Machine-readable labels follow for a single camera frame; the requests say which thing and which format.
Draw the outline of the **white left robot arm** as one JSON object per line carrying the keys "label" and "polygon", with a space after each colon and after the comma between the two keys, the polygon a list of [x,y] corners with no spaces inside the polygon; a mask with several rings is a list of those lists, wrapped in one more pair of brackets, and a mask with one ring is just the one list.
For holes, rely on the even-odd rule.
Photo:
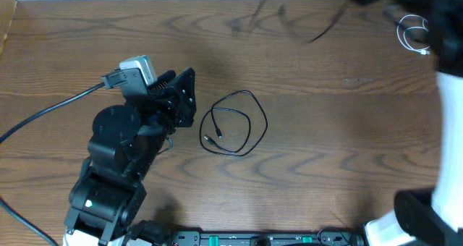
{"label": "white left robot arm", "polygon": [[169,70],[147,85],[139,69],[103,76],[119,88],[124,104],[107,107],[93,120],[89,156],[69,194],[64,245],[124,245],[142,205],[143,180],[169,135],[191,127],[196,112],[195,71]]}

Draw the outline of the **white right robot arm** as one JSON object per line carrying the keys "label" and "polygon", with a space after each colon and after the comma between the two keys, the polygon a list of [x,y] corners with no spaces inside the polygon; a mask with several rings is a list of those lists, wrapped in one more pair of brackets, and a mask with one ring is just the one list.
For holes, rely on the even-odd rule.
{"label": "white right robot arm", "polygon": [[396,137],[373,157],[391,200],[350,245],[462,243],[462,0],[351,0],[372,6],[396,52],[385,112]]}

